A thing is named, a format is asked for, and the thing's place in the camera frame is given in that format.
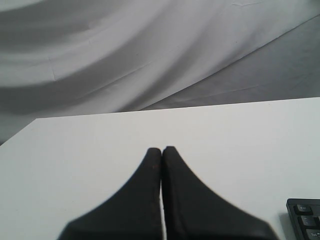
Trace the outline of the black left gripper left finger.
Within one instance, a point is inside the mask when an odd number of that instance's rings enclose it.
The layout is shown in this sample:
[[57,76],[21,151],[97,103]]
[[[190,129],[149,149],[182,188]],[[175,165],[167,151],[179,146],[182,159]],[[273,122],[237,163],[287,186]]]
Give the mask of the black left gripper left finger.
[[149,148],[130,179],[107,201],[70,221],[61,240],[160,240],[162,153]]

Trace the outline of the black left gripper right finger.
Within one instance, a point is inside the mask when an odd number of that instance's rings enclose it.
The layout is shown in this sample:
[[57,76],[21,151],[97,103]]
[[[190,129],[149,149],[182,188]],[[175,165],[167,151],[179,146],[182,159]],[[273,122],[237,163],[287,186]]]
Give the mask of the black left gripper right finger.
[[275,240],[270,225],[209,189],[173,146],[162,153],[162,201],[169,240]]

